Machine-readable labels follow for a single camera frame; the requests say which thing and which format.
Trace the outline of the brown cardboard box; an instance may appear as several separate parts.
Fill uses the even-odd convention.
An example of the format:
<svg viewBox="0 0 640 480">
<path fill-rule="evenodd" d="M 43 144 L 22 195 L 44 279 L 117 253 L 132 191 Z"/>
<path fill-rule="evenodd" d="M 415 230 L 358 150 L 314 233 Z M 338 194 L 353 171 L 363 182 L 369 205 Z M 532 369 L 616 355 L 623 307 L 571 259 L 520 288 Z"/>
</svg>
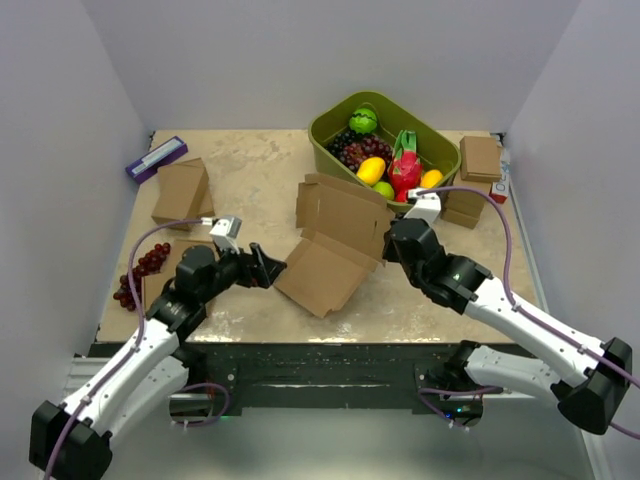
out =
<svg viewBox="0 0 640 480">
<path fill-rule="evenodd" d="M 374 190 L 313 173 L 298 185 L 300 241 L 275 287 L 318 318 L 341 310 L 383 263 L 393 212 Z"/>
</svg>

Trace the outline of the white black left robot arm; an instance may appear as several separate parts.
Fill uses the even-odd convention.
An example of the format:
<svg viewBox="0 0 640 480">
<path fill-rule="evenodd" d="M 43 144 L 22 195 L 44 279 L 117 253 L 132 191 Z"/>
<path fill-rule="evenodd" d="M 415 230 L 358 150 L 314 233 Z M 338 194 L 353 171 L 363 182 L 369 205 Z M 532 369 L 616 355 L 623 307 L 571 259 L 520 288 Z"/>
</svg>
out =
<svg viewBox="0 0 640 480">
<path fill-rule="evenodd" d="M 256 243 L 220 256 L 203 245 L 187 249 L 172 286 L 117 353 L 63 402 L 36 409 L 30 462 L 47 479 L 102 478 L 138 423 L 172 393 L 205 385 L 207 368 L 183 343 L 206 318 L 207 303 L 233 285 L 267 289 L 285 268 Z"/>
</svg>

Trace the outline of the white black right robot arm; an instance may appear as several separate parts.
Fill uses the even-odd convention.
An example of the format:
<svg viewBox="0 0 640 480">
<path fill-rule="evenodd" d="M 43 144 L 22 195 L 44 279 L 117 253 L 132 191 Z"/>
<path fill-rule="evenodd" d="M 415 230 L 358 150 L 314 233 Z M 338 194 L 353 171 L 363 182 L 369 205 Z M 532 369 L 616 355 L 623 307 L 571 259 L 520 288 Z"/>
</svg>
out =
<svg viewBox="0 0 640 480">
<path fill-rule="evenodd" d="M 384 240 L 384 258 L 400 264 L 409 283 L 432 303 L 500 331 L 530 354 L 501 354 L 463 342 L 445 369 L 452 390 L 508 389 L 555 403 L 586 432 L 603 435 L 613 427 L 631 385 L 629 344 L 584 334 L 523 300 L 487 268 L 447 253 L 423 219 L 393 220 Z"/>
</svg>

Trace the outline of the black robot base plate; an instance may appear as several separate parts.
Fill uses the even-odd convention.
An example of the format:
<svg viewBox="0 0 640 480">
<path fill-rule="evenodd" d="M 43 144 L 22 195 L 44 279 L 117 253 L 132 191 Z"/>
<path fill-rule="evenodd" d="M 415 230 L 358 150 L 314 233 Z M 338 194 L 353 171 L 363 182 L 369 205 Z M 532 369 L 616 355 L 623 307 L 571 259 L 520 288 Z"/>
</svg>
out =
<svg viewBox="0 0 640 480">
<path fill-rule="evenodd" d="M 462 369 L 472 343 L 187 343 L 176 356 L 189 384 L 206 382 L 216 408 L 392 409 L 426 412 L 419 390 L 441 405 L 480 385 Z"/>
</svg>

